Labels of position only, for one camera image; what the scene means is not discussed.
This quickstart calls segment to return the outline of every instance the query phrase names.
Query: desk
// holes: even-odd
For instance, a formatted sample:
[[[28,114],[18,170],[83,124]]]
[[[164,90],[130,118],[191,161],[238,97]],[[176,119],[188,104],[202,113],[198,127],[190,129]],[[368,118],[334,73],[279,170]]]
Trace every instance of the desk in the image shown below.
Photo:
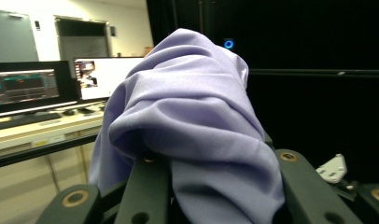
[[[0,156],[98,133],[103,113],[0,130]],[[0,223],[35,223],[57,192],[88,181],[93,143],[0,168]]]

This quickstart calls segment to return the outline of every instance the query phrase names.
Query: blue light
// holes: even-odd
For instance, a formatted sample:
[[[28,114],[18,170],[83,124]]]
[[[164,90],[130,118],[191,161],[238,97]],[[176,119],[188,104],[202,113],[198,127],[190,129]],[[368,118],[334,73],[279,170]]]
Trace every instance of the blue light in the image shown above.
[[[234,44],[233,40],[227,40],[224,42],[224,48],[233,49]]]

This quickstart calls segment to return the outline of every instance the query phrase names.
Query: white wall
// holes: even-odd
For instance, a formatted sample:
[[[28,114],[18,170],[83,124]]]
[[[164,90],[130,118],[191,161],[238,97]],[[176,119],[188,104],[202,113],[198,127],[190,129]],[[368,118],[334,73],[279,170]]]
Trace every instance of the white wall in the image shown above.
[[[111,56],[140,56],[145,47],[152,46],[152,36],[146,9],[134,9],[86,0],[0,0],[0,10],[28,14],[39,21],[41,30],[33,23],[35,44],[40,61],[60,60],[54,16],[109,21],[117,36],[110,36]]]

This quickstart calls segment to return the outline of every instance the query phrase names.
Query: purple fabric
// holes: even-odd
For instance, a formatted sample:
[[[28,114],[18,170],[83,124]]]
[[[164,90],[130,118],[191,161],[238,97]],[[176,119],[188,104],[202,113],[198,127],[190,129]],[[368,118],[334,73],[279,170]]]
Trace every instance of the purple fabric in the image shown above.
[[[282,179],[246,96],[247,72],[203,35],[179,29],[166,37],[110,97],[90,182],[104,191],[128,178],[145,144],[170,158],[191,223],[272,222]]]

